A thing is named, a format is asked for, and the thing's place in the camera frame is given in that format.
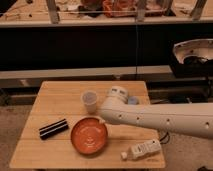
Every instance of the white bottle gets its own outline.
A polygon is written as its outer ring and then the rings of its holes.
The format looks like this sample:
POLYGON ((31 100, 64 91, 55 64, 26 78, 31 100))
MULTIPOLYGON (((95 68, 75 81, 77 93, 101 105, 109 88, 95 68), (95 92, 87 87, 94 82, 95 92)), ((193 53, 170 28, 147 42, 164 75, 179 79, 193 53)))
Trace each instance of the white bottle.
POLYGON ((121 153, 122 160, 137 160, 146 154, 161 150, 161 144, 157 139, 145 141, 144 143, 131 146, 126 152, 121 153))

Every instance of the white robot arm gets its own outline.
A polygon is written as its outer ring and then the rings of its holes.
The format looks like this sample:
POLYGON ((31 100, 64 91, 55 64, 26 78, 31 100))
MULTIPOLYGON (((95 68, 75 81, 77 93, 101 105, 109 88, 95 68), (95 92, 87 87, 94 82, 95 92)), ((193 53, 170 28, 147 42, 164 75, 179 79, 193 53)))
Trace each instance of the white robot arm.
POLYGON ((110 124, 127 124, 213 139, 213 103, 128 105, 128 91, 114 86, 100 107, 110 124))

